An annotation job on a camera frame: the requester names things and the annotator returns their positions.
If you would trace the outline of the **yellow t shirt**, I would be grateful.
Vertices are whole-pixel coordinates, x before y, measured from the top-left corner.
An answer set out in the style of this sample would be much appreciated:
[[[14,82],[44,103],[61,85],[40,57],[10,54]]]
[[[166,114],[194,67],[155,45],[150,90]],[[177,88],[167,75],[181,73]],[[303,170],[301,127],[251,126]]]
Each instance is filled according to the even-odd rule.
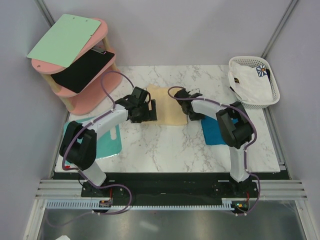
[[[150,84],[147,91],[155,99],[157,120],[147,121],[147,125],[184,126],[188,123],[179,103],[168,95],[168,87]]]

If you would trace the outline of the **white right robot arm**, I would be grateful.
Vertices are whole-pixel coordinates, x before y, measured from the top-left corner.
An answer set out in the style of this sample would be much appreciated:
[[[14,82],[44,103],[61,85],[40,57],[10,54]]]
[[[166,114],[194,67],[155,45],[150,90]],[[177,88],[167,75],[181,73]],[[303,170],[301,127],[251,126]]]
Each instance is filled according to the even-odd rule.
[[[191,95],[183,87],[178,87],[175,99],[182,111],[190,120],[201,120],[204,116],[217,121],[223,141],[230,152],[230,176],[234,180],[229,184],[229,191],[235,197],[242,196],[247,191],[245,181],[250,177],[247,165],[248,147],[257,140],[257,130],[249,118],[243,105],[234,102],[230,105],[205,98],[200,93]]]

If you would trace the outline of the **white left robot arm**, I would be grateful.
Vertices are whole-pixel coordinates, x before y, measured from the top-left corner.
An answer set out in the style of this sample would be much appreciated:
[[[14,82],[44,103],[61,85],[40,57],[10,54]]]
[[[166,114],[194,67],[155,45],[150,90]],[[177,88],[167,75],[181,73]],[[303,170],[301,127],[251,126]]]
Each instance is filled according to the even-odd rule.
[[[68,171],[65,162],[74,165],[92,184],[92,191],[99,197],[106,196],[110,185],[107,175],[96,163],[98,140],[117,125],[130,121],[143,123],[157,120],[156,100],[142,88],[134,87],[131,94],[112,102],[112,107],[97,117],[79,123],[71,121],[65,130],[59,155],[62,169]]]

